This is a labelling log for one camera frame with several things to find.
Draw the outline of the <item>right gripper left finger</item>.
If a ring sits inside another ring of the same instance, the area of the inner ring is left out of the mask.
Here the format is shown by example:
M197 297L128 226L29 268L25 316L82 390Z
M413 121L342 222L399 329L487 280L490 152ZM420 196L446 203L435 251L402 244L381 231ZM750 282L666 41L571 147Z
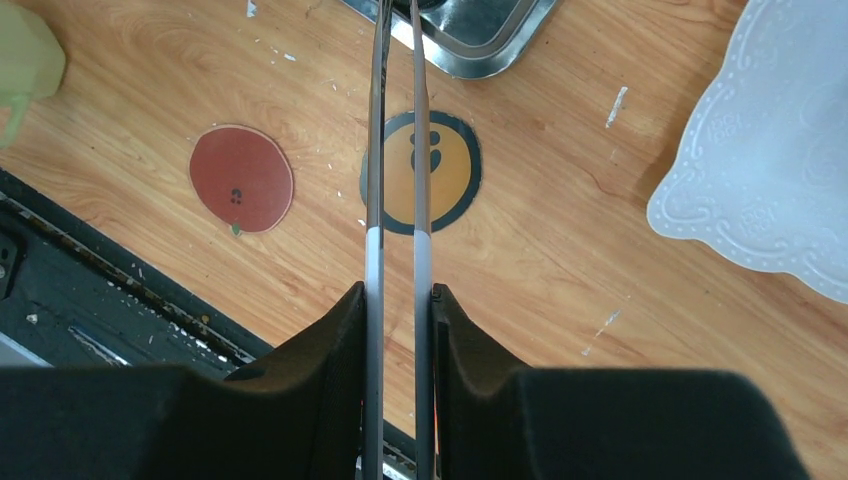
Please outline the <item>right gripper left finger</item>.
M1 373L5 479L352 479L366 312L320 319L222 380L182 365Z

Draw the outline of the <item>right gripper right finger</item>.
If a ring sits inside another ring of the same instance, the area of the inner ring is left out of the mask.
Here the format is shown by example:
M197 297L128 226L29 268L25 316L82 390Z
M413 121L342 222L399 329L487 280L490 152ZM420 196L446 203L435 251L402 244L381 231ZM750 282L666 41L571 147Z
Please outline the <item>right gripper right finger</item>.
M446 479L805 479L766 396L726 370L532 367L433 289Z

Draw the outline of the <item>metal serving tongs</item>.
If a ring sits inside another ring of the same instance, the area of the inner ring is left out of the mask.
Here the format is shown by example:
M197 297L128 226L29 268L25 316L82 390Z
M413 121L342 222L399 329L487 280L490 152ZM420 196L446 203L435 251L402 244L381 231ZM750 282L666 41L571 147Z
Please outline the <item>metal serving tongs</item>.
M367 149L365 155L365 391L363 400L363 447L361 471L366 479L384 475L384 250L387 232L408 234L413 239L414 260L414 371L415 371L415 476L435 479L436 406L434 373L435 326L431 317L432 220L431 220L431 111L427 90L426 54L420 5L405 4L410 36L407 41L414 61L414 108L403 114L411 121L412 156L405 166L413 171L413 217L401 223L385 207L385 97L387 67L393 27L394 4L379 1L374 17L375 31L371 60Z

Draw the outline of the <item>white three-tier dessert stand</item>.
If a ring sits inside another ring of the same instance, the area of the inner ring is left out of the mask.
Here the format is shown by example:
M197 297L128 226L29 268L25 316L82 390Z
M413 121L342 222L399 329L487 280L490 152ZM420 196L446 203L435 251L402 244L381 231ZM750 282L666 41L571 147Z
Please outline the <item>white three-tier dessert stand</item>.
M751 1L647 204L659 235L847 299L847 5Z

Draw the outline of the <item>steel baking tray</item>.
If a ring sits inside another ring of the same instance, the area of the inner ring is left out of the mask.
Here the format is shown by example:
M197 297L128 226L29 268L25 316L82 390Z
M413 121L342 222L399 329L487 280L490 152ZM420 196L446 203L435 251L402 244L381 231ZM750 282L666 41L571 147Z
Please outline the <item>steel baking tray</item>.
M426 60L454 78L477 80L511 67L558 3L446 0L417 5Z

